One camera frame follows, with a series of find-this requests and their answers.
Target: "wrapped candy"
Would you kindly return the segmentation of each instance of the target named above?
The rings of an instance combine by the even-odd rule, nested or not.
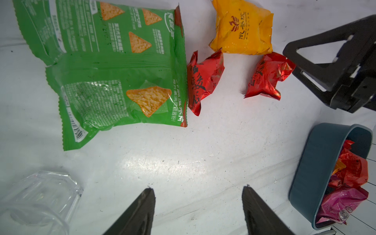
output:
[[[316,216],[316,223],[332,220],[346,224],[346,219],[350,214],[367,198],[368,192],[361,187],[342,186],[324,196]]]
[[[280,100],[281,94],[276,89],[278,81],[284,81],[295,69],[295,64],[285,56],[272,52],[263,56],[248,84],[245,98],[264,94]]]
[[[332,175],[334,175],[335,173],[345,168],[346,168],[346,165],[341,161],[341,159],[338,159],[337,162],[335,163]]]
[[[346,140],[343,144],[338,161],[341,161],[346,167],[332,175],[329,186],[339,187],[341,185],[347,185],[356,188],[367,182],[368,162],[366,159],[350,151],[353,143],[354,142],[351,140]]]
[[[217,11],[217,35],[210,47],[216,51],[264,55],[273,51],[273,13],[244,0],[212,0]]]
[[[197,51],[188,64],[188,107],[198,116],[201,111],[201,100],[212,94],[221,79],[224,70],[223,53],[219,49],[202,63],[197,63]]]

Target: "black plastic bracket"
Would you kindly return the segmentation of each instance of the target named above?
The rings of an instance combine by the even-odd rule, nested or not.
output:
[[[332,63],[314,64],[297,53],[300,48],[342,40],[346,43]],[[290,42],[283,54],[297,65],[293,74],[325,105],[351,113],[362,106],[376,111],[376,15]],[[326,91],[320,90],[304,73]]]

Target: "dark teal container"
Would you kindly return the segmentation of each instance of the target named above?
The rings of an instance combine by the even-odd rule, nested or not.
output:
[[[316,224],[317,211],[324,197],[335,163],[346,139],[355,143],[351,151],[367,158],[372,144],[372,131],[362,125],[352,126],[321,123],[316,125],[307,140],[289,200],[316,230],[334,224],[332,221]]]

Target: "barcode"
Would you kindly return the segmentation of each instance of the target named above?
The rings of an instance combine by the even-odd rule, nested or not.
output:
[[[92,15],[98,12],[97,2],[95,0],[90,0],[90,11]]]
[[[67,112],[72,125],[74,139],[76,142],[81,142],[83,139],[85,139],[88,133],[80,126],[80,123],[74,117],[70,107],[67,107]]]

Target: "red candy wrapper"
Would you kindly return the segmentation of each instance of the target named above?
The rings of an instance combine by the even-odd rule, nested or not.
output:
[[[296,65],[285,56],[272,52],[263,56],[256,67],[256,72],[248,84],[244,98],[264,94],[281,100],[281,94],[276,89],[278,81],[284,81],[295,69]]]
[[[197,51],[188,64],[188,107],[198,116],[201,111],[201,100],[213,93],[224,70],[223,53],[219,49],[202,63],[197,63]]]
[[[338,171],[331,177],[329,186],[336,188],[346,185],[356,188],[367,182],[368,162],[366,159],[350,151],[353,143],[351,140],[345,140],[339,159],[346,165],[346,168]]]
[[[340,224],[346,224],[346,219],[350,216],[350,213],[367,198],[368,192],[361,187],[349,188],[342,186],[324,196],[317,212],[316,223],[332,220]]]

